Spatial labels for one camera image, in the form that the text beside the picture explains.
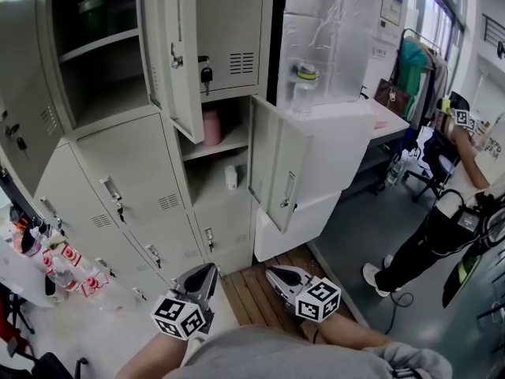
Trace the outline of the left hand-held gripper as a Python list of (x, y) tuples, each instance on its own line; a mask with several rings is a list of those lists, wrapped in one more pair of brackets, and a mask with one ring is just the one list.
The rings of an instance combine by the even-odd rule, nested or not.
[(218, 277), (218, 267), (206, 263), (174, 279), (173, 287), (166, 295), (159, 296), (151, 311), (159, 331), (178, 340), (207, 335), (215, 316), (209, 301)]

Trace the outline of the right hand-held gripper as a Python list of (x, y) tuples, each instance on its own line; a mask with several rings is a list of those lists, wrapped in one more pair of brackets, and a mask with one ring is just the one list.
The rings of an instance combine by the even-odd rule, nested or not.
[(289, 265), (267, 267), (266, 277), (275, 293), (301, 319), (323, 322), (340, 306), (341, 289), (328, 278)]

